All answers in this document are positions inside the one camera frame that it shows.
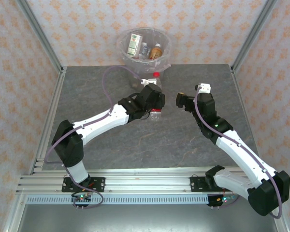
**metal base plate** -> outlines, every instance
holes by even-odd
[[[190,177],[191,192],[222,192],[223,188],[212,187],[210,188],[205,181],[204,176],[192,176]]]
[[[89,189],[96,190],[98,192],[104,192],[104,186],[105,186],[105,177],[91,177],[91,183],[89,184]],[[62,192],[89,192],[88,190],[82,190],[78,186],[76,186],[71,178],[65,177],[63,178],[63,184],[62,184]]]

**plastic bottle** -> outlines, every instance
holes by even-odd
[[[157,43],[155,47],[151,50],[149,59],[157,59],[162,56],[161,45]]]
[[[150,48],[147,47],[147,43],[143,42],[141,44],[139,59],[148,59],[149,52],[150,52]]]
[[[162,84],[161,84],[161,81],[160,81],[160,73],[159,72],[154,72],[153,73],[153,78],[156,79],[156,85],[159,86],[159,88],[161,88],[162,90]],[[154,121],[158,121],[161,119],[161,110],[157,110],[157,109],[152,109],[151,112],[150,112],[150,115],[149,115],[149,118],[151,120],[154,120]]]

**patterned wall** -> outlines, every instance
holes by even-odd
[[[15,0],[0,0],[0,232],[28,174],[58,73]]]
[[[266,0],[29,0],[64,66],[121,64],[120,33],[155,27],[172,64],[232,64]]]
[[[236,77],[259,153],[290,175],[290,0],[278,1]]]

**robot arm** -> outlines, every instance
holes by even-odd
[[[114,127],[142,118],[152,109],[162,109],[164,104],[165,96],[161,89],[155,84],[148,84],[140,93],[121,99],[113,107],[112,112],[107,110],[80,122],[62,121],[56,131],[52,145],[67,132],[80,128],[62,140],[55,147],[55,151],[73,179],[81,186],[87,187],[90,183],[90,176],[82,161],[84,157],[83,146]],[[88,125],[106,114],[109,114],[109,116],[98,123]]]
[[[206,172],[205,181],[210,188],[221,187],[229,189],[236,194],[247,199],[252,208],[260,215],[267,215],[278,207],[278,200],[272,182],[270,181],[266,171],[273,177],[282,202],[289,198],[290,177],[284,171],[277,172],[274,168],[266,164],[260,159],[238,136],[233,127],[223,118],[217,116],[215,110],[215,101],[210,94],[210,85],[201,84],[196,86],[199,90],[197,105],[202,119],[212,128],[227,137],[235,140],[237,143],[214,133],[206,125],[202,123],[195,109],[195,97],[189,97],[183,93],[178,93],[176,105],[179,108],[185,107],[185,111],[191,112],[201,129],[202,134],[210,139],[213,144],[217,145],[225,151],[245,172],[248,178],[234,175],[225,170],[222,166],[216,166]],[[252,154],[263,166],[262,169],[256,161],[251,157]]]

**gray stone surface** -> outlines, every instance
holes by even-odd
[[[68,67],[52,127],[51,140],[59,123],[81,121],[109,108],[101,79],[107,66]],[[109,74],[107,89],[114,102],[135,91],[126,71]],[[211,84],[218,114],[234,126],[241,138],[256,152],[245,115],[228,65],[173,65],[162,78],[166,104],[162,118],[136,120],[96,137],[84,147],[84,164],[88,169],[169,168],[230,166],[233,160],[210,140],[204,138],[192,114],[175,104],[178,92],[195,94],[196,84]],[[50,161],[59,158],[53,152]],[[61,169],[44,165],[44,170]]]

